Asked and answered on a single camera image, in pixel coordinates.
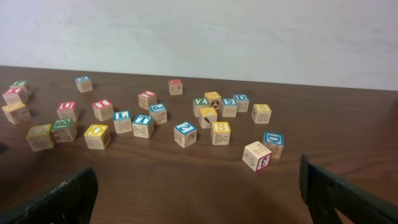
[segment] dark brown tabletop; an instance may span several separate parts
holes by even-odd
[[[94,90],[80,93],[75,78],[88,75]],[[174,77],[0,67],[1,91],[28,80],[34,97],[28,122],[14,125],[0,116],[0,210],[17,205],[72,176],[84,166],[96,171],[99,191],[92,223],[311,223],[299,191],[302,153],[360,187],[398,205],[398,92],[275,83],[179,78],[183,95],[171,96]],[[148,114],[138,106],[144,90],[157,93],[169,121],[157,125],[150,139],[116,134],[113,120],[95,118],[92,103],[107,99],[115,111],[132,117]],[[223,118],[231,126],[228,146],[213,146],[202,129],[192,100],[217,91],[223,98],[244,93],[247,113]],[[58,119],[61,102],[80,108],[76,141],[33,152],[26,140],[30,127]],[[253,103],[272,109],[269,124],[254,124]],[[173,128],[184,121],[198,128],[198,141],[182,148]],[[111,143],[105,150],[87,148],[84,132],[107,124]],[[281,133],[285,147],[254,173],[243,161],[246,145],[265,131]]]

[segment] wooden table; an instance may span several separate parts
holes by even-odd
[[[99,192],[92,223],[311,223],[299,191],[299,159],[307,153],[319,164],[398,205],[398,92],[274,83],[181,78],[183,95],[170,96],[172,77],[0,67],[1,89],[29,80],[35,96],[27,105],[32,120],[13,125],[0,116],[0,210],[17,205],[93,166]],[[94,90],[80,93],[74,78],[91,77]],[[170,113],[150,139],[116,134],[113,121],[98,121],[91,104],[110,100],[132,116],[147,114],[137,94],[157,93]],[[222,118],[232,129],[229,146],[213,146],[202,129],[192,99],[217,91],[222,97],[245,93],[250,104],[272,108],[269,124],[254,124],[251,107]],[[77,101],[81,109],[76,141],[32,152],[31,126],[58,119],[57,105]],[[198,127],[198,141],[185,149],[173,138],[176,124]],[[109,147],[89,150],[83,137],[91,124],[108,124]],[[244,162],[244,146],[265,131],[282,133],[280,159],[258,173]]]

